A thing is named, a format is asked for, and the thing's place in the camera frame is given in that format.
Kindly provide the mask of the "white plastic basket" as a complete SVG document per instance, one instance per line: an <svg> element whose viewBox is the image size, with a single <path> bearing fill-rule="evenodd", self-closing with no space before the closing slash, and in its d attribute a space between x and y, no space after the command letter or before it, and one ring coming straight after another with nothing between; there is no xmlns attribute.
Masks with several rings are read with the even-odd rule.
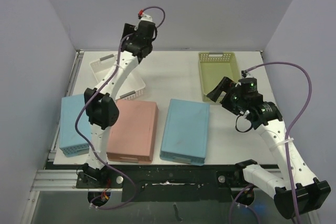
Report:
<svg viewBox="0 0 336 224"><path fill-rule="evenodd" d="M92 70L93 76L95 77L96 84L99 84L102 79L108 74L108 72L113 67L116 62L116 56L114 54L110 54L104 57L101 57L95 61L92 61L89 66ZM121 86L116 95L116 100L124 99L124 100L132 100L139 96L142 96L145 90L145 82L137 73L136 70L133 70L125 82Z"/></svg>

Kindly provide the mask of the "pink plastic basket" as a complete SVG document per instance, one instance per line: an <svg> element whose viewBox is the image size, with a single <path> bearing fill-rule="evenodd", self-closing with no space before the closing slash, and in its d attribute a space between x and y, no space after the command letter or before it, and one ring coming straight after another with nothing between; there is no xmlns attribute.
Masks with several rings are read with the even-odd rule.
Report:
<svg viewBox="0 0 336 224"><path fill-rule="evenodd" d="M152 163L159 111L156 102L118 100L117 107L119 117L110 130L108 160Z"/></svg>

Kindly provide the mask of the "light blue plastic basket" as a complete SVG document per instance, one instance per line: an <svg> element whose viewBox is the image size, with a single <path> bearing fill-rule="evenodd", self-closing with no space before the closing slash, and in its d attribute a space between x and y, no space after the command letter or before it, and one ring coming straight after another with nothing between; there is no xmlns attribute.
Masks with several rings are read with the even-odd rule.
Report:
<svg viewBox="0 0 336 224"><path fill-rule="evenodd" d="M85 105L84 95L72 95L61 100L59 148L66 157L86 154L89 144L76 129L76 119Z"/></svg>

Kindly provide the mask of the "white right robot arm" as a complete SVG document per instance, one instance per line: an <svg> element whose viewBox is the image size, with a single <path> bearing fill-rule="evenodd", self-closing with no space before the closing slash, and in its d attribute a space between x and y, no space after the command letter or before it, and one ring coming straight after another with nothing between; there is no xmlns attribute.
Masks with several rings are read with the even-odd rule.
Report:
<svg viewBox="0 0 336 224"><path fill-rule="evenodd" d="M274 200L277 210L286 219L293 218L296 213L306 214L321 208L331 187L327 181L317 178L299 154L293 139L286 136L279 109L273 102L263 100L257 90L257 80L242 78L234 82L224 77L207 97L216 102L222 93L221 106L251 123L282 174L279 178L249 159L235 165L234 182L241 187L250 183L261 189Z"/></svg>

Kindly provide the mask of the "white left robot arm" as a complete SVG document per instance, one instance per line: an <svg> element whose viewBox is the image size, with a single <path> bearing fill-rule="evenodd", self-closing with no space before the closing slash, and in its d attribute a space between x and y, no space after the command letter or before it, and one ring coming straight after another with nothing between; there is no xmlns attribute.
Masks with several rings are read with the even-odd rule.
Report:
<svg viewBox="0 0 336 224"><path fill-rule="evenodd" d="M155 23L148 20L141 20L136 26L125 24L116 60L108 74L97 86L84 92L85 105L79 114L88 116L90 136L84 136L77 125L75 130L89 145L82 169L96 188L105 185L110 168L106 149L109 131L119 117L116 96L129 74L152 52L157 30Z"/></svg>

